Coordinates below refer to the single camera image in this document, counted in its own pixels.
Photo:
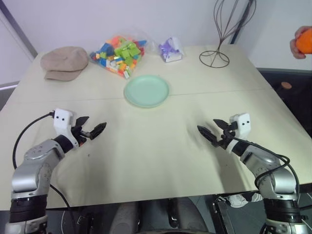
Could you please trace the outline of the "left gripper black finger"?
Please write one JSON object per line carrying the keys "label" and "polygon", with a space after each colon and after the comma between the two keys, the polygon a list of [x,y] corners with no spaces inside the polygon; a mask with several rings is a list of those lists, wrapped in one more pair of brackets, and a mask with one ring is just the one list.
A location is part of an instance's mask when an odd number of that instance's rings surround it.
{"label": "left gripper black finger", "polygon": [[88,119],[89,119],[88,116],[86,116],[86,117],[78,117],[76,119],[74,127],[82,127]]}
{"label": "left gripper black finger", "polygon": [[81,135],[89,139],[95,139],[104,131],[106,125],[107,125],[106,122],[100,123],[90,132],[81,131]]}

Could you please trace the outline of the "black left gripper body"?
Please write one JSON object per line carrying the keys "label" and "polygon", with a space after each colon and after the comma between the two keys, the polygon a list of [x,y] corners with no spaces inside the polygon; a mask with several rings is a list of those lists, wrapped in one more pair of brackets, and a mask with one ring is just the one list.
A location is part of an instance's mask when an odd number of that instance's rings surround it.
{"label": "black left gripper body", "polygon": [[81,126],[72,127],[72,135],[77,140],[78,146],[82,146],[87,141],[86,137],[82,136],[81,131]]}

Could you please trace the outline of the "person's bare hand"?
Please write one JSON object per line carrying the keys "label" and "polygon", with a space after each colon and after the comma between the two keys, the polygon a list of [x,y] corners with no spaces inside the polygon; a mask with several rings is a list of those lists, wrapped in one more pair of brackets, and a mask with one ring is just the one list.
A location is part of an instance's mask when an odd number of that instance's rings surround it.
{"label": "person's bare hand", "polygon": [[300,35],[307,30],[311,29],[311,26],[301,26],[298,28],[294,34],[294,38],[290,41],[290,51],[294,58],[296,59],[305,59],[306,55],[303,54],[297,47],[296,47],[296,40],[300,37]]}

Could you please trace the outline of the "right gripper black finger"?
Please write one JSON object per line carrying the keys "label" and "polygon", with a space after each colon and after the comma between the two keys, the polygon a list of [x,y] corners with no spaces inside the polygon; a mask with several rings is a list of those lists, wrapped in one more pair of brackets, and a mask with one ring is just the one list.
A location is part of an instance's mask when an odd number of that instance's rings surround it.
{"label": "right gripper black finger", "polygon": [[197,129],[200,132],[200,134],[204,138],[206,138],[214,147],[220,146],[220,142],[217,140],[216,136],[212,134],[212,132],[208,128],[198,125]]}
{"label": "right gripper black finger", "polygon": [[223,131],[230,131],[231,125],[221,119],[213,119],[214,123]]}

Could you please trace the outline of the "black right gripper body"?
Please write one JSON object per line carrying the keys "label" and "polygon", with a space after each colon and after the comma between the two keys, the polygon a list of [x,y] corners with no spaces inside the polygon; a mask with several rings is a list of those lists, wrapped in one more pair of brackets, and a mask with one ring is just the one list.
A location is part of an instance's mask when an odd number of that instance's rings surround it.
{"label": "black right gripper body", "polygon": [[222,138],[222,147],[227,147],[230,142],[233,140],[233,138],[235,137],[235,130],[238,129],[238,125],[237,122],[234,121],[232,123],[229,123],[231,125],[231,130],[230,131],[223,131],[223,135],[221,136]]}

